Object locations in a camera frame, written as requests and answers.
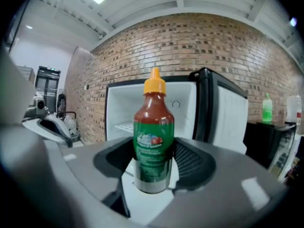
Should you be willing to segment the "green bottle red cap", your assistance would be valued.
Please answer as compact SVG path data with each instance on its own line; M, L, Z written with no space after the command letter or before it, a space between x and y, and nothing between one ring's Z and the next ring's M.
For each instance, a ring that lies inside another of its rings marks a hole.
M143 95L133 119L134 178L139 190L156 194L169 186L174 141L174 117L166 107L166 83L157 67L145 80Z

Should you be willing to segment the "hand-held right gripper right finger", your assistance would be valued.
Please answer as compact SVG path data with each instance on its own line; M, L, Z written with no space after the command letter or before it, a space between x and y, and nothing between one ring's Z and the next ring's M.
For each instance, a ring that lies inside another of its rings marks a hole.
M250 157L176 138L179 180L150 228L252 228L285 195L285 186Z

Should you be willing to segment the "black double door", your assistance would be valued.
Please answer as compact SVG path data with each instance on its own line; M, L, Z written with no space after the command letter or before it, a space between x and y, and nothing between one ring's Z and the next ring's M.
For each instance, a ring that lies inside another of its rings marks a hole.
M45 106L51 113L54 113L57 107L57 90L60 74L60 70L39 66L35 79L35 87L43 96Z

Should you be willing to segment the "green plastic bottle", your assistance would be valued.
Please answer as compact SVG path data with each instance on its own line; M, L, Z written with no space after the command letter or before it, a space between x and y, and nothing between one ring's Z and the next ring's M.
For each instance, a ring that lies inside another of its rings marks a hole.
M265 93L265 99L262 102L262 121L264 123L272 122L273 104L269 93Z

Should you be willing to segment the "clear plastic container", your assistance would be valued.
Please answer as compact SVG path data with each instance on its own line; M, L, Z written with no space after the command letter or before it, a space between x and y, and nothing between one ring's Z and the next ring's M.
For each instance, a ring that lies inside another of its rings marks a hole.
M286 121L290 123L301 123L302 118L302 100L300 95L292 95L286 101L287 116Z

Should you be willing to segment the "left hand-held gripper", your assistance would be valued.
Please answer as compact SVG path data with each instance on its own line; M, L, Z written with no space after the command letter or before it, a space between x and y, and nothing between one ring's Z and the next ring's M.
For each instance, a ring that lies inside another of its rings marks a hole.
M24 114L22 125L40 135L45 140L50 140L66 146L73 147L71 134L66 124L52 115L45 104L45 99L35 96Z

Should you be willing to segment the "grey rack with white parts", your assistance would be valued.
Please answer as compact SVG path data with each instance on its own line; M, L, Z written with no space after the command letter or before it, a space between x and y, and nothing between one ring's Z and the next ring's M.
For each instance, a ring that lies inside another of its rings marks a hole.
M80 133L76 122L76 112L66 111L56 113L56 118L61 119L69 129L72 142L80 140Z

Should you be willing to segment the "black mini fridge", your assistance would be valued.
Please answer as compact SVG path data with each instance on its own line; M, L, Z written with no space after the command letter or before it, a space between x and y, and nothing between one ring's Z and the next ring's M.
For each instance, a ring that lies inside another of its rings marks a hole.
M197 85L189 74L165 76L165 104L175 119L174 136L192 139L196 130ZM130 137L115 128L116 124L133 122L135 113L144 102L144 79L111 83L106 89L104 131L106 141Z

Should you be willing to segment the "black glass-door cooler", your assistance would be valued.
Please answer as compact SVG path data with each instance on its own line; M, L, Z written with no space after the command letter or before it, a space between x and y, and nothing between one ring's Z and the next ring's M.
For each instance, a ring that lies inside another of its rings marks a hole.
M296 123L247 122L243 143L246 155L279 178L290 156Z

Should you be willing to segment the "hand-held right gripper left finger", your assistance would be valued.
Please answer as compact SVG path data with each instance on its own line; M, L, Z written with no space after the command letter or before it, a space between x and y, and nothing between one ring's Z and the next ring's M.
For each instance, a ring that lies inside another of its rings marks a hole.
M47 142L50 166L69 203L72 228L145 228L102 203L115 191L118 179L104 176L93 164L98 152L126 140L119 138L76 148Z

